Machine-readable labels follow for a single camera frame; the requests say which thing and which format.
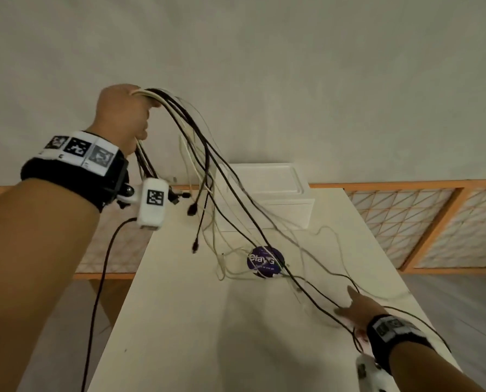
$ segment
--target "white box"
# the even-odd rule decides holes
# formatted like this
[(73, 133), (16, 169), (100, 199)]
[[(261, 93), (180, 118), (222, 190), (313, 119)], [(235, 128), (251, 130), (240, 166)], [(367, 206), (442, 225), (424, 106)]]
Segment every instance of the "white box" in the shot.
[[(287, 229), (282, 222), (292, 230), (308, 228), (314, 198), (305, 177), (296, 165), (231, 164), (230, 166), (254, 201), (282, 218), (282, 220), (278, 220), (271, 217), (279, 229)], [(261, 228), (273, 228), (266, 217), (251, 204), (244, 192), (240, 190), (228, 168), (221, 166), (221, 171), (258, 225)], [(219, 170), (216, 171), (215, 180), (217, 187), (214, 191), (214, 200), (221, 212), (239, 229), (242, 228), (241, 223), (247, 228), (255, 228)], [(216, 212), (216, 221), (221, 231), (235, 231), (219, 212)]]

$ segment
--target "black wristband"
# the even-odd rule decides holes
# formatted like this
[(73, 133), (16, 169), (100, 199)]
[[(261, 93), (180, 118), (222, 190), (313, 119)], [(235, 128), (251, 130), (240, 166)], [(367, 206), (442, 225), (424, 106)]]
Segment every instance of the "black wristband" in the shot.
[(434, 349), (425, 334), (413, 323), (393, 315), (374, 317), (368, 324), (366, 333), (376, 362), (390, 375), (390, 353), (400, 342), (415, 342)]
[[(25, 163), (21, 179), (34, 177), (60, 185), (87, 199), (101, 213), (128, 179), (129, 163), (117, 147), (101, 138), (97, 143), (86, 142), (89, 137), (98, 139), (84, 132), (76, 132), (72, 138), (55, 136), (37, 157)], [(109, 146), (112, 151), (115, 147), (116, 151), (101, 146)]]

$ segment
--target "white table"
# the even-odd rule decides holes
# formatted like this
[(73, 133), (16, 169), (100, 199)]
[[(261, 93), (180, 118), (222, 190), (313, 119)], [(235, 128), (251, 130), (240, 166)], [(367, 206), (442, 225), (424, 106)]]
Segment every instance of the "white table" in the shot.
[[(405, 294), (406, 285), (344, 191), (313, 193), (310, 228), (295, 233), (300, 244), (331, 271), (344, 273), (332, 233), (323, 229), (311, 235), (331, 226), (360, 286), (396, 297), (380, 302), (429, 322)], [(169, 205), (164, 227), (153, 234), (89, 391), (357, 391), (358, 354), (351, 336), (294, 293), (286, 278), (247, 274), (252, 280), (218, 281), (207, 245), (201, 240), (198, 253), (191, 253), (198, 220), (186, 215), (187, 206), (187, 201)], [(292, 272), (301, 274), (299, 250), (276, 231), (266, 230), (266, 235)], [(233, 244), (245, 243), (237, 233), (227, 237)], [(235, 270), (248, 269), (240, 256), (231, 255), (227, 262)], [(350, 303), (346, 279), (328, 275), (308, 256), (305, 264), (306, 277), (320, 290), (342, 305)], [(307, 290), (332, 310), (331, 303)], [(439, 338), (419, 326), (455, 364)]]

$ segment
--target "purple sticker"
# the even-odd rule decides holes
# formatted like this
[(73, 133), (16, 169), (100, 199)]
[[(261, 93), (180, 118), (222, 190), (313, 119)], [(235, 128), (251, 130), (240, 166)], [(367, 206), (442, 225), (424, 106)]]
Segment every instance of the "purple sticker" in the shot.
[(255, 270), (255, 274), (259, 277), (271, 278), (274, 275), (278, 275), (284, 264), (285, 258), (283, 255), (279, 250), (270, 246), (258, 246), (247, 256), (248, 268)]

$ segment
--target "hand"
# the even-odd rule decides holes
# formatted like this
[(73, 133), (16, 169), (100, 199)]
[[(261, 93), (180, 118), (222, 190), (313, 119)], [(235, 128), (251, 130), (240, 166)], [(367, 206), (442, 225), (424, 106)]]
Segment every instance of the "hand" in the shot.
[(356, 327), (357, 336), (363, 340), (367, 340), (366, 327), (374, 316), (388, 314), (381, 304), (378, 304), (370, 297), (363, 296), (354, 290), (353, 287), (348, 286), (348, 294), (352, 299), (350, 307), (336, 308), (334, 310), (336, 315), (352, 321)]
[(140, 87), (130, 84), (103, 89), (96, 105), (96, 117), (87, 129), (118, 146), (127, 157), (136, 149), (136, 139), (147, 138), (149, 110), (161, 105), (142, 95), (131, 95)]

